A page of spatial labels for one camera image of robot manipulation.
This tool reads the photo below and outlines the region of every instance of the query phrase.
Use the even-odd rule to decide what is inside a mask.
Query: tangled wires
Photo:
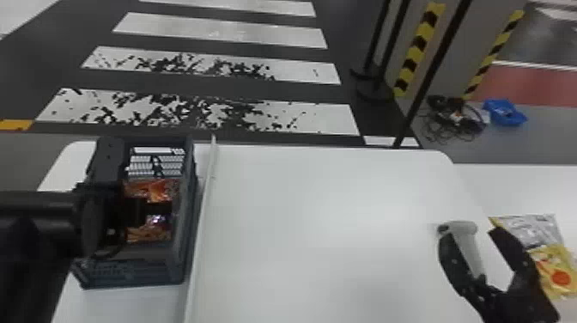
[[[444,145],[454,138],[472,142],[485,128],[481,113],[462,99],[431,95],[427,102],[430,110],[419,118],[421,132],[431,143]]]

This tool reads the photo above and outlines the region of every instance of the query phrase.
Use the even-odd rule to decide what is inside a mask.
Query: blue object
[[[519,126],[527,121],[527,117],[509,100],[486,100],[483,110],[489,111],[491,121],[498,125]]]

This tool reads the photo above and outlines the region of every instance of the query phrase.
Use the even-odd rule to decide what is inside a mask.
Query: red floor
[[[491,67],[473,100],[509,99],[532,106],[577,107],[577,71]]]

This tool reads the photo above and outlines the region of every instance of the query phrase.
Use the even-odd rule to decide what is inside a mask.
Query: black pole
[[[383,2],[383,7],[380,9],[379,19],[377,19],[377,26],[374,28],[373,38],[371,39],[371,45],[368,48],[367,57],[365,58],[365,63],[362,65],[364,70],[368,70],[373,62],[374,52],[377,50],[377,45],[379,44],[380,35],[383,33],[383,25],[385,24],[385,18],[389,14],[389,6],[391,5],[391,0],[385,0]]]
[[[386,44],[385,53],[380,61],[379,72],[377,73],[377,77],[374,79],[373,89],[375,91],[379,89],[380,84],[385,81],[386,69],[391,61],[392,51],[395,49],[395,45],[397,44],[398,35],[403,26],[404,18],[407,16],[409,5],[410,0],[403,0],[401,6],[398,8],[397,17],[395,18],[395,23],[391,31],[391,38],[389,39],[388,44]]]
[[[471,2],[472,0],[461,0],[459,3],[457,11],[452,17],[451,22],[449,23],[449,27],[443,36],[443,40],[439,45],[439,50],[437,50],[437,53],[434,55],[433,62],[428,67],[427,74],[422,81],[422,85],[419,88],[419,91],[416,93],[415,99],[413,100],[409,112],[407,113],[407,117],[404,119],[403,125],[401,126],[401,131],[398,133],[397,138],[392,145],[394,149],[399,149],[401,147],[401,143],[407,135],[407,131],[409,130],[410,125],[413,123],[413,119],[415,119],[416,113],[419,111],[419,108],[421,107],[422,102],[425,100],[425,96],[427,95],[428,90],[431,88],[431,83],[433,82],[434,76],[437,74],[440,65],[443,63],[443,59],[445,59],[446,53],[449,51],[449,47],[452,44],[452,40],[455,38],[455,35],[459,31],[461,23],[463,23],[465,15],[471,6]]]
[[[371,43],[368,47],[367,56],[362,62],[361,66],[354,66],[350,68],[350,73],[362,80],[370,80],[374,78],[374,74],[370,73],[371,63],[373,62],[374,53],[377,50],[380,36],[383,34],[383,25],[385,24],[386,16],[389,14],[389,6],[391,0],[384,0],[383,6],[380,9],[379,17],[377,18],[376,26],[374,27]]]

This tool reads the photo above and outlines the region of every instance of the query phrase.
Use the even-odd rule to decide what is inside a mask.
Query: stanchion base
[[[385,103],[395,99],[392,89],[386,86],[384,82],[376,90],[372,82],[359,82],[356,85],[356,94],[361,99],[371,103]]]
[[[351,66],[350,74],[359,80],[374,80],[377,77],[377,73],[374,70],[364,70],[361,64]]]

